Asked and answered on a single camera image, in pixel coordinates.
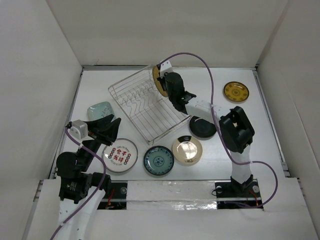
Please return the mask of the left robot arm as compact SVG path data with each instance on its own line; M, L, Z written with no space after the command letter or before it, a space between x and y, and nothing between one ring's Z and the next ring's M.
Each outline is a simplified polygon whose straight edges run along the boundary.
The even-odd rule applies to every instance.
M84 240L102 199L111 194L111 177L97 154L101 145L111 146L118 136L120 118L113 114L93 120L70 121L66 136L78 146L76 152L64 151L56 160L60 177L59 217L52 240Z

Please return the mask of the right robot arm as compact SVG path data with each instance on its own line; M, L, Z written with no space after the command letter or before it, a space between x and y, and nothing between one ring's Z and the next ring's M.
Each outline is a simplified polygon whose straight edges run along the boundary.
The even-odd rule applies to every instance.
M189 117L213 126L232 162L232 193L242 197L249 191L253 181L249 151L255 131L241 107L223 111L187 91L180 74L160 73L157 68L131 75L110 86L108 91L149 144Z

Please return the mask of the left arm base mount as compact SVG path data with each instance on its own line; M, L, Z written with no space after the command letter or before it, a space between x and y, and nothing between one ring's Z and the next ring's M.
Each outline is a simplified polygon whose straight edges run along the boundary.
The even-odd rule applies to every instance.
M110 190L102 198L98 210L126 210L127 209L127 181L112 181Z

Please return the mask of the black plate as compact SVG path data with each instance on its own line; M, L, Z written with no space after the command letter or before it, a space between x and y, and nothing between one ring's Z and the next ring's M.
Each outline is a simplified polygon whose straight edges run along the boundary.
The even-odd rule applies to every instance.
M213 123L196 116L191 117L189 129L194 136L200 139L209 139L217 132L216 126Z

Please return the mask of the yellow woven pattern plate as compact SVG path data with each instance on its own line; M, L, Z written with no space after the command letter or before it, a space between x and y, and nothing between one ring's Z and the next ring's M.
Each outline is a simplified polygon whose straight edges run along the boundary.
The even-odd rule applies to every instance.
M160 70L158 69L157 66L154 66L152 68L152 77L153 77L153 81L154 81L155 87L157 88L159 93L163 97L167 98L168 97L168 93L163 89L163 87L161 85Z

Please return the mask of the brown yellow patterned plate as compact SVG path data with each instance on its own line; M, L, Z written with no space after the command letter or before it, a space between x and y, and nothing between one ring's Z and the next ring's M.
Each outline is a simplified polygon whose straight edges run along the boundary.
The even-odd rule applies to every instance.
M223 87L223 94L229 101L233 103L242 103L249 98L250 91L243 83L231 81Z

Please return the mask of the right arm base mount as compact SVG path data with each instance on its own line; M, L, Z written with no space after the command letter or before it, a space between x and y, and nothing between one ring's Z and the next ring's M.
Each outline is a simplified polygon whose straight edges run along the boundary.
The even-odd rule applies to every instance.
M243 192L236 192L230 181L218 181L214 183L211 194L216 197L217 208L241 209L245 205L250 207L262 204L262 198L258 182L254 180Z

